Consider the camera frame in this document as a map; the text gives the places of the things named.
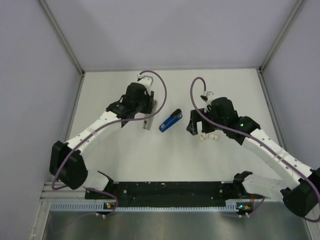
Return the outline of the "grey and black stapler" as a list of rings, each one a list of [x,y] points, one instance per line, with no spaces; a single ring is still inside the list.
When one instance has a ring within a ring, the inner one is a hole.
[[[157,106],[158,106],[158,101],[156,99],[154,99],[151,113],[145,115],[145,117],[147,117],[147,119],[145,119],[143,121],[143,129],[148,130],[148,131],[151,129],[152,123],[153,123],[153,120],[154,120],[154,117],[151,116],[151,115],[156,112]]]

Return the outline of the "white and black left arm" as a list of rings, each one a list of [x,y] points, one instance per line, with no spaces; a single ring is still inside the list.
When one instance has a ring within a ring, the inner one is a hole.
[[[83,132],[66,142],[57,141],[51,150],[49,172],[54,176],[65,159],[58,179],[72,190],[80,187],[96,189],[102,198],[114,191],[111,180],[97,170],[88,170],[85,164],[90,153],[110,134],[123,128],[136,114],[151,114],[154,108],[154,91],[147,80],[132,82],[121,98],[111,103],[103,114]]]

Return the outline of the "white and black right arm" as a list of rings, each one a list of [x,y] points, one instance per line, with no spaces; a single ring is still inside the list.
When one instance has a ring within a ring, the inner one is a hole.
[[[234,194],[239,198],[258,194],[282,201],[290,212],[306,218],[320,203],[320,170],[293,157],[252,118],[239,116],[230,99],[205,96],[202,99],[206,106],[190,111],[186,130],[193,136],[222,131],[229,139],[257,155],[281,178],[260,177],[248,171],[238,173],[233,179],[236,182]]]

